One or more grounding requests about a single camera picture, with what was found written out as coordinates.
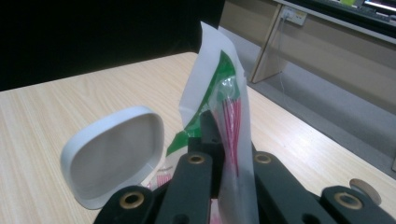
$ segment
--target dark wall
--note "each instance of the dark wall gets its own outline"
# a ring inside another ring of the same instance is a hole
[[[223,5],[223,0],[15,3],[1,21],[0,91],[198,52],[200,21],[218,27]]]

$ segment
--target light wood grain tabletop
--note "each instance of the light wood grain tabletop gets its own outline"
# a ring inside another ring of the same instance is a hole
[[[64,144],[90,123],[134,105],[163,119],[164,147],[182,130],[178,103],[196,59],[184,53],[0,92],[0,223],[92,223],[60,168]],[[283,108],[248,89],[252,141],[275,154],[312,192],[372,185],[396,217],[396,181]]]

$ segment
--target white plastic lid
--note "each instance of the white plastic lid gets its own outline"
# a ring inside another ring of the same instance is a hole
[[[64,146],[61,167],[76,200],[98,209],[119,189],[140,184],[163,154],[163,121],[145,106],[99,119]]]

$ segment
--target electrical outlet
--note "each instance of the electrical outlet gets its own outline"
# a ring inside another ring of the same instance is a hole
[[[305,22],[306,15],[306,12],[287,6],[285,6],[282,11],[282,19],[286,18],[287,21],[291,21],[301,26]]]

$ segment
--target floor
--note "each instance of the floor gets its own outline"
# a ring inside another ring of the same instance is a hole
[[[219,30],[234,42],[250,74],[260,47],[221,27]],[[396,179],[394,114],[292,63],[282,73],[248,85]]]

